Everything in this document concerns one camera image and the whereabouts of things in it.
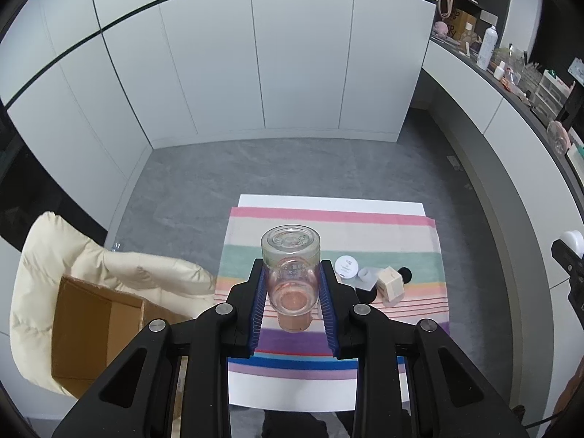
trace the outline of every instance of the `silver bolt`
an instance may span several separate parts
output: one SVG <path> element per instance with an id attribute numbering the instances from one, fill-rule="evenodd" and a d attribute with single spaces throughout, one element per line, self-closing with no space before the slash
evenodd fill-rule
<path id="1" fill-rule="evenodd" d="M 153 333 L 157 333 L 162 331 L 166 327 L 166 323 L 163 319 L 153 319 L 150 321 L 148 325 L 148 329 L 150 329 Z"/>
<path id="2" fill-rule="evenodd" d="M 420 321 L 420 327 L 428 332 L 431 333 L 433 331 L 436 330 L 436 328 L 438 327 L 438 324 L 436 323 L 436 321 L 434 321 L 433 319 L 423 319 Z"/>
<path id="3" fill-rule="evenodd" d="M 358 315 L 367 316 L 371 312 L 371 308 L 365 303 L 359 303 L 353 307 L 353 311 Z"/>
<path id="4" fill-rule="evenodd" d="M 229 303 L 220 303 L 215 307 L 215 312 L 218 315 L 228 315 L 233 311 L 233 306 Z"/>

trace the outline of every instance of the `white lid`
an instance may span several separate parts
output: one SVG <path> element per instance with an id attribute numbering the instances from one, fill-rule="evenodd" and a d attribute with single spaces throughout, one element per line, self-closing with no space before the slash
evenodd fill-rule
<path id="1" fill-rule="evenodd" d="M 354 278 L 359 271 L 359 264 L 351 255 L 341 255 L 335 261 L 335 272 L 343 280 Z"/>

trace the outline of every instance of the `tile floor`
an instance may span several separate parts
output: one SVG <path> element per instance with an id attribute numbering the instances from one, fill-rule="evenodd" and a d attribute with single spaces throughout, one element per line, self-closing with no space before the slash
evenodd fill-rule
<path id="1" fill-rule="evenodd" d="M 239 195 L 413 201 L 436 219 L 450 331 L 505 399 L 512 373 L 509 303 L 483 209 L 454 151 L 425 111 L 411 109 L 397 143 L 260 139 L 155 150 L 116 241 L 122 250 L 194 261 L 216 274 Z"/>

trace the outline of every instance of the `small white bottle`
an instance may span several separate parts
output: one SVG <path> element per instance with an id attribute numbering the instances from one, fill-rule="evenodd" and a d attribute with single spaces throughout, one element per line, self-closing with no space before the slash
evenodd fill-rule
<path id="1" fill-rule="evenodd" d="M 499 63 L 499 65 L 497 66 L 497 68 L 495 69 L 495 72 L 493 72 L 493 76 L 495 77 L 495 79 L 501 80 L 501 77 L 503 77 L 504 73 L 505 73 L 505 61 L 501 61 Z"/>
<path id="2" fill-rule="evenodd" d="M 489 67 L 491 56 L 495 50 L 495 44 L 497 44 L 498 37 L 499 36 L 494 26 L 491 26 L 485 31 L 483 44 L 481 45 L 481 50 L 478 52 L 477 58 L 477 66 L 479 66 L 482 70 L 487 70 L 487 67 Z"/>

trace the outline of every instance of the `clear plastic cup on floor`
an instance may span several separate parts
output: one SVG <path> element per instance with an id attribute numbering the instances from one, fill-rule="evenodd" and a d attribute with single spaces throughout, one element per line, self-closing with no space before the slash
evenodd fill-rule
<path id="1" fill-rule="evenodd" d="M 268 297 L 288 332 L 306 330 L 318 299 L 320 237 L 302 225 L 282 225 L 262 236 Z"/>

